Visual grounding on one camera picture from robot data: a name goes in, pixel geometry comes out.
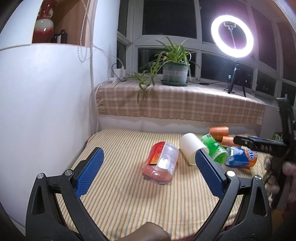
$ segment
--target toilet paper roll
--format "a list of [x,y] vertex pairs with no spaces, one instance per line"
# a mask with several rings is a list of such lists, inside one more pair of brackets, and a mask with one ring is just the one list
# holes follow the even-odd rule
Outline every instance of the toilet paper roll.
[[209,148],[201,142],[193,133],[187,133],[179,140],[179,147],[184,154],[189,165],[195,166],[195,153],[200,149],[204,149],[209,154]]

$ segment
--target window pane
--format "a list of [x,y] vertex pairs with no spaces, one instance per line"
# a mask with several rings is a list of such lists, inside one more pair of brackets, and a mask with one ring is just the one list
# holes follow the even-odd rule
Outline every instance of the window pane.
[[284,79],[296,82],[296,52],[289,23],[278,23],[284,57]]
[[194,0],[144,0],[143,34],[196,39]]
[[252,8],[256,22],[259,60],[276,70],[276,43],[271,21],[263,14]]
[[126,36],[126,21],[128,16],[128,0],[120,0],[118,32]]
[[[126,66],[126,46],[117,41],[117,58],[119,58],[124,67]],[[117,68],[121,68],[121,63],[117,60]]]
[[291,106],[294,105],[295,94],[296,94],[296,87],[295,86],[289,85],[285,82],[282,83],[281,97],[287,98],[289,100]]
[[276,88],[276,80],[258,71],[256,91],[260,91],[260,92],[274,96],[275,88]]
[[[208,43],[214,43],[211,36],[211,25],[212,22],[221,15],[232,15],[242,20],[249,28],[250,21],[247,11],[247,7],[244,3],[237,0],[200,0],[200,15],[202,20],[202,40]],[[222,36],[227,36],[228,41],[225,43],[230,47],[233,47],[231,35],[227,27],[223,24],[219,28],[219,33]],[[246,38],[241,28],[233,29],[234,39],[238,42],[242,42],[244,39],[244,46]]]
[[[149,70],[151,67],[151,62],[156,60],[155,53],[163,51],[163,49],[139,49],[139,56],[138,56],[138,72],[143,73],[144,70]],[[195,62],[196,60],[196,53],[191,54],[191,61]],[[190,71],[191,76],[195,76],[195,64],[190,63]]]
[[[231,82],[235,63],[229,59],[202,54],[201,78]],[[253,69],[240,64],[241,80],[247,81],[245,87],[252,88]]]

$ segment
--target green cup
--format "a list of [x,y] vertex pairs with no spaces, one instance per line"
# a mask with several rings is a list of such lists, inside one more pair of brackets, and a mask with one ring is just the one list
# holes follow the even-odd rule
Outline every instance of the green cup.
[[210,134],[202,136],[201,141],[209,148],[209,156],[213,158],[215,162],[218,162],[221,165],[224,164],[228,158],[227,151],[219,145]]

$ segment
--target blue gripper pad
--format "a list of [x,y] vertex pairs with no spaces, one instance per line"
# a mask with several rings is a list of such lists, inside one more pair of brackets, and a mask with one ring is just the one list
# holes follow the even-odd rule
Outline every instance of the blue gripper pad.
[[224,195],[223,180],[213,166],[215,162],[204,150],[198,150],[195,154],[195,163],[212,194],[221,198]]
[[75,194],[78,198],[87,193],[103,161],[104,151],[99,148],[77,179]]

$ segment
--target dark bottle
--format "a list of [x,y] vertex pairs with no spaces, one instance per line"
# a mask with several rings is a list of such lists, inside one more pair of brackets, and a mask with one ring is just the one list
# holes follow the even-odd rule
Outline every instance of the dark bottle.
[[66,30],[62,29],[57,37],[57,42],[60,44],[66,44],[68,39],[68,34],[66,33]]
[[51,43],[56,43],[57,42],[57,37],[58,37],[58,34],[54,34],[54,36],[50,39],[50,42]]

